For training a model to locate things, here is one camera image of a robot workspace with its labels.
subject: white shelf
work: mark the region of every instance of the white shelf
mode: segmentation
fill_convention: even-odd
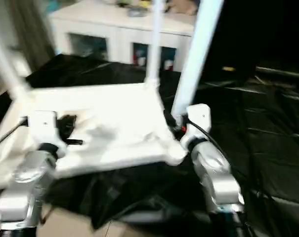
[[[113,27],[151,31],[153,14],[144,17],[128,17],[126,8],[106,5],[100,0],[83,0],[50,15],[51,19],[102,24]],[[164,14],[162,33],[192,36],[195,16],[185,14]]]

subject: white cabinet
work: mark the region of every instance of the white cabinet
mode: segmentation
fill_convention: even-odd
[[[150,44],[153,14],[131,18],[127,10],[83,0],[50,15],[58,53],[76,54],[71,34],[104,38],[108,61],[133,63],[134,43]],[[194,16],[164,14],[161,46],[175,49],[174,71],[181,71],[194,30]]]

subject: black plastic sheet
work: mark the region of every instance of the black plastic sheet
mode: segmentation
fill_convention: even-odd
[[[131,65],[59,55],[27,80],[32,87],[58,87],[144,77],[144,69]],[[179,73],[160,77],[160,95],[170,110]],[[7,95],[0,98],[0,117],[9,103]],[[211,108],[211,135],[228,154],[249,222],[269,236],[298,236],[299,84],[201,81],[194,103]],[[214,235],[189,157],[176,167],[157,163],[59,180],[47,201],[91,217],[96,229],[116,219],[165,236]]]

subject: floor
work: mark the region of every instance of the floor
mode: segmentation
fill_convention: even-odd
[[[50,206],[43,208],[43,215]],[[38,228],[38,237],[154,237],[135,230],[120,222],[111,221],[94,231],[87,217],[57,208],[53,210],[46,223]]]

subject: cabinet door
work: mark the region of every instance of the cabinet door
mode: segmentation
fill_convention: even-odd
[[[120,61],[120,47],[115,27],[52,18],[58,53],[104,56],[110,62]]]
[[[118,32],[120,34],[120,38],[122,39],[120,48],[121,48],[121,62],[132,64],[135,62],[138,55],[135,55],[135,48],[141,48],[141,51],[144,51],[143,54],[147,57],[148,50],[145,50],[143,45],[150,45],[152,40],[152,32],[151,31],[142,31],[142,30],[134,30],[134,29],[126,29],[119,28]],[[187,49],[190,44],[189,36],[182,35],[174,35],[168,33],[161,33],[161,44],[162,46],[162,60],[171,57],[170,55],[174,53],[174,62],[173,62],[173,70],[180,72],[183,67],[183,63],[185,60],[185,56],[187,53]]]

